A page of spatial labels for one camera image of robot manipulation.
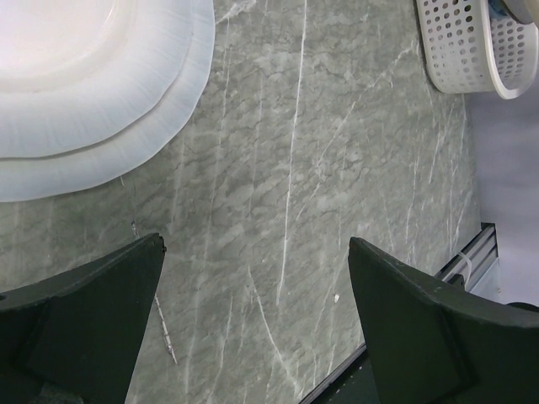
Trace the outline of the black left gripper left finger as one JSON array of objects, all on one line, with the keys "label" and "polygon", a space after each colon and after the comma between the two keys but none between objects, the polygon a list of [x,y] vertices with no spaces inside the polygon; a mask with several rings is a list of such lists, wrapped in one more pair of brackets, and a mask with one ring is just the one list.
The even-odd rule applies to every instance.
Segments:
[{"label": "black left gripper left finger", "polygon": [[152,233],[102,258],[1,294],[1,401],[44,385],[87,403],[125,401],[163,269]]}]

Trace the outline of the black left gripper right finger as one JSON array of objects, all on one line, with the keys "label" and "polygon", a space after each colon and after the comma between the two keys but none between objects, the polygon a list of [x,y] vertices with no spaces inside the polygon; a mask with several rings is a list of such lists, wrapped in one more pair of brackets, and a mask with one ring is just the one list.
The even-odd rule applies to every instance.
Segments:
[{"label": "black left gripper right finger", "polygon": [[500,304],[353,237],[350,280],[382,403],[536,403],[538,309]]}]

